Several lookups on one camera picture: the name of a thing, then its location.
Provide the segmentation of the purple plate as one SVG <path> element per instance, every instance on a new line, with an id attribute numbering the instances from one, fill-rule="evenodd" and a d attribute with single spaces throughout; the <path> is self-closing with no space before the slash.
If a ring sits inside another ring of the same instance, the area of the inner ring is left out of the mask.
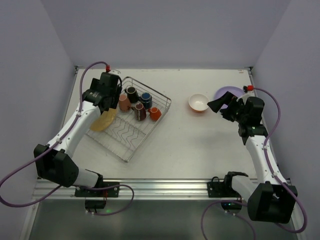
<path id="1" fill-rule="evenodd" d="M 220 89 L 218 89 L 216 91 L 216 93 L 214 94 L 213 100 L 217 100 L 220 97 L 222 97 L 226 92 L 230 92 L 233 95 L 235 95 L 237 98 L 243 96 L 245 94 L 245 92 L 239 88 L 239 87 L 235 87 L 235 86 L 224 86 Z"/>

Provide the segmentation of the orange bowl white inside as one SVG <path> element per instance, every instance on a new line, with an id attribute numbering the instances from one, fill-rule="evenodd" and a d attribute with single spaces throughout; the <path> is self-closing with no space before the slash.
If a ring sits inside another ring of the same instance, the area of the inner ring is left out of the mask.
<path id="1" fill-rule="evenodd" d="M 188 98 L 188 105 L 196 113 L 205 112 L 208 107 L 209 98 L 201 93 L 195 93 Z"/>

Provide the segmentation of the pink textured cup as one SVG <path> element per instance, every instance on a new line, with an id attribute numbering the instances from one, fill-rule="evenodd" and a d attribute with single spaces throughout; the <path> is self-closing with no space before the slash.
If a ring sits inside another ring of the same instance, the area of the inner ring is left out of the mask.
<path id="1" fill-rule="evenodd" d="M 121 94 L 118 100 L 119 109 L 122 112 L 129 112 L 131 110 L 131 102 L 126 94 Z"/>

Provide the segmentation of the tan plate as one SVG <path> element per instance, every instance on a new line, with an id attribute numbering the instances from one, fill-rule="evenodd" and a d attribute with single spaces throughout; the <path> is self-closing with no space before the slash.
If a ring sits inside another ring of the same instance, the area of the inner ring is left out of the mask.
<path id="1" fill-rule="evenodd" d="M 117 109 L 109 108 L 108 111 L 104 111 L 101 116 L 91 124 L 89 129 L 94 132 L 104 131 L 114 122 L 116 115 Z"/>

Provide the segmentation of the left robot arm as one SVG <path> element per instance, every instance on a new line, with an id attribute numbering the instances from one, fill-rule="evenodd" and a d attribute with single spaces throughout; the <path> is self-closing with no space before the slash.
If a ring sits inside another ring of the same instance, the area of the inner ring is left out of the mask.
<path id="1" fill-rule="evenodd" d="M 63 187 L 94 188 L 98 185 L 101 175 L 78 167 L 72 157 L 94 121 L 117 107 L 121 91 L 122 80 L 116 74 L 105 71 L 100 78 L 92 79 L 89 89 L 80 92 L 79 104 L 60 132 L 46 145 L 35 147 L 38 177 Z"/>

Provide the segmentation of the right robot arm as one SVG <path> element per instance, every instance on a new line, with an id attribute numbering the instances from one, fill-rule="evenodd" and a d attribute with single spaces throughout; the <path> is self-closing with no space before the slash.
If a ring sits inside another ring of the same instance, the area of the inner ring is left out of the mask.
<path id="1" fill-rule="evenodd" d="M 257 176 L 257 183 L 253 183 L 247 174 L 230 171 L 224 178 L 225 184 L 247 202 L 251 220 L 287 224 L 296 203 L 290 192 L 297 195 L 298 191 L 286 183 L 266 139 L 268 132 L 262 124 L 264 101 L 248 94 L 238 98 L 227 91 L 207 105 L 224 119 L 238 123 L 238 134 L 251 156 Z"/>

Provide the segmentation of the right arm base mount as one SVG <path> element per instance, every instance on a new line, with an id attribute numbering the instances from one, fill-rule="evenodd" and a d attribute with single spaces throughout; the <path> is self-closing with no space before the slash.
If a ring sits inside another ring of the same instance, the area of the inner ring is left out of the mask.
<path id="1" fill-rule="evenodd" d="M 211 202 L 203 211 L 202 218 L 210 207 L 221 204 L 222 208 L 230 210 L 238 209 L 238 206 L 248 207 L 247 202 L 254 191 L 255 185 L 249 176 L 243 172 L 229 171 L 222 182 L 213 181 L 217 178 L 214 176 L 210 182 L 207 182 L 207 192 L 209 198 L 217 200 Z"/>

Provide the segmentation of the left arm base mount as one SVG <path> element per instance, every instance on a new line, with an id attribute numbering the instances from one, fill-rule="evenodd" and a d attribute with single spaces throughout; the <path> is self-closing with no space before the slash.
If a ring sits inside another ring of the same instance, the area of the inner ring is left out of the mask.
<path id="1" fill-rule="evenodd" d="M 120 183 L 115 181 L 103 181 L 98 188 L 108 188 L 104 190 L 89 190 L 85 188 L 77 188 L 74 196 L 77 198 L 85 198 L 84 207 L 87 211 L 97 213 L 103 210 L 107 205 L 108 198 L 117 198 L 119 196 Z"/>

